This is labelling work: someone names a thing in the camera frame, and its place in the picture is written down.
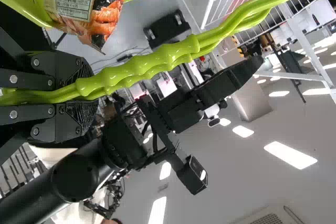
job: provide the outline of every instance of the fluorescent light panel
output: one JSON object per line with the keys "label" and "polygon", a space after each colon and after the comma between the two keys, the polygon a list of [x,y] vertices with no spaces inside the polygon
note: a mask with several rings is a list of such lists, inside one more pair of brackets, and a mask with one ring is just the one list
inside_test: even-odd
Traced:
{"label": "fluorescent light panel", "polygon": [[336,68],[336,63],[329,64],[329,65],[325,65],[323,68],[324,68],[324,69]]}
{"label": "fluorescent light panel", "polygon": [[167,197],[162,197],[154,201],[148,224],[163,224],[166,202]]}
{"label": "fluorescent light panel", "polygon": [[247,138],[247,137],[249,137],[249,136],[251,136],[251,135],[254,134],[254,131],[252,131],[252,130],[250,130],[248,128],[245,128],[244,126],[241,126],[241,125],[239,125],[237,127],[234,127],[232,129],[232,131],[234,133],[236,133],[237,135],[243,137],[243,138]]}
{"label": "fluorescent light panel", "polygon": [[264,149],[299,170],[305,169],[317,162],[316,158],[276,141],[266,145]]}
{"label": "fluorescent light panel", "polygon": [[166,162],[162,165],[161,172],[160,172],[160,180],[168,178],[170,176],[172,166],[170,163]]}
{"label": "fluorescent light panel", "polygon": [[311,60],[305,60],[304,62],[303,62],[303,64],[307,64],[307,63],[310,63],[311,62]]}
{"label": "fluorescent light panel", "polygon": [[303,95],[320,95],[320,94],[330,94],[330,90],[323,89],[309,89],[303,93]]}
{"label": "fluorescent light panel", "polygon": [[280,80],[280,79],[281,79],[280,77],[272,77],[271,81],[277,81],[277,80]]}
{"label": "fluorescent light panel", "polygon": [[285,97],[289,94],[289,91],[275,91],[269,94],[270,97]]}
{"label": "fluorescent light panel", "polygon": [[226,118],[222,118],[220,124],[221,126],[228,126],[229,124],[231,124],[231,121]]}
{"label": "fluorescent light panel", "polygon": [[328,48],[323,48],[323,49],[321,49],[321,50],[316,51],[315,54],[318,55],[318,54],[320,54],[320,53],[322,53],[322,52],[325,52],[325,51],[327,51],[327,50],[328,50]]}

